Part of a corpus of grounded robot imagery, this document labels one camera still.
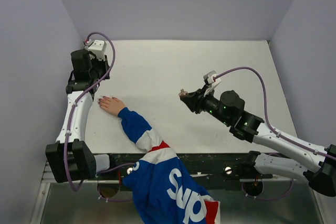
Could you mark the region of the glitter nail polish bottle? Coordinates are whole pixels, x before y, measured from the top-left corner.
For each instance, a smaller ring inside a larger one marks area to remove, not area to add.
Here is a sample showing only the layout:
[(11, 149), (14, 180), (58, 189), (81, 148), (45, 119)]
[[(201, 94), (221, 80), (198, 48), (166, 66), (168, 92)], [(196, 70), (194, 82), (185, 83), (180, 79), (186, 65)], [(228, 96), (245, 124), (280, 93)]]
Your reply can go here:
[(184, 89), (181, 89), (178, 96), (179, 96), (180, 99), (187, 98), (188, 97), (188, 92), (185, 91)]

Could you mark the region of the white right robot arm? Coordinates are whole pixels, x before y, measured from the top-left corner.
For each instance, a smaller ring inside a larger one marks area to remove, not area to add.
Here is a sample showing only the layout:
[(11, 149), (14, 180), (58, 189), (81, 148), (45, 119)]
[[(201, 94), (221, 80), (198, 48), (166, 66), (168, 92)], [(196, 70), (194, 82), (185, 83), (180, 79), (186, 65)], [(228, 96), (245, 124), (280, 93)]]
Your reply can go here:
[(257, 174), (273, 174), (307, 183), (314, 191), (335, 196), (335, 145), (315, 145), (287, 133), (277, 131), (247, 111), (245, 101), (235, 91), (225, 91), (220, 98), (206, 93), (206, 88), (194, 92), (181, 90), (180, 100), (195, 114), (207, 112), (224, 123), (239, 140), (270, 148), (282, 157), (257, 154), (243, 162), (242, 173), (249, 178)]

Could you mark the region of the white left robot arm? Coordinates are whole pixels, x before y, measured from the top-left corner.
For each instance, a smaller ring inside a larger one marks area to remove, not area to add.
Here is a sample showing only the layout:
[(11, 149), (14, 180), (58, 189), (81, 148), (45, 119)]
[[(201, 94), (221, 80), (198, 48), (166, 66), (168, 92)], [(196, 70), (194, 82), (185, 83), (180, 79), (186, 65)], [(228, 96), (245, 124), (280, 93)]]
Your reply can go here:
[(85, 143), (89, 110), (98, 80), (109, 79), (108, 58), (103, 49), (79, 49), (71, 54), (73, 70), (66, 86), (67, 111), (54, 144), (45, 149), (47, 161), (58, 183), (116, 175), (110, 154), (93, 154)]

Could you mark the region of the mannequin hand painted nails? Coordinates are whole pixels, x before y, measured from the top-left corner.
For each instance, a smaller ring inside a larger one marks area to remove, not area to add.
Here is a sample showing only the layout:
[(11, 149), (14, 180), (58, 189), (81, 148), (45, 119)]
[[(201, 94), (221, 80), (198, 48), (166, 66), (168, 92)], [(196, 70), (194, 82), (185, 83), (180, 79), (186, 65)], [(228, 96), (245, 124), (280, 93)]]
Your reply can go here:
[(98, 104), (101, 109), (113, 116), (118, 116), (118, 114), (126, 107), (121, 100), (108, 96), (99, 98)]

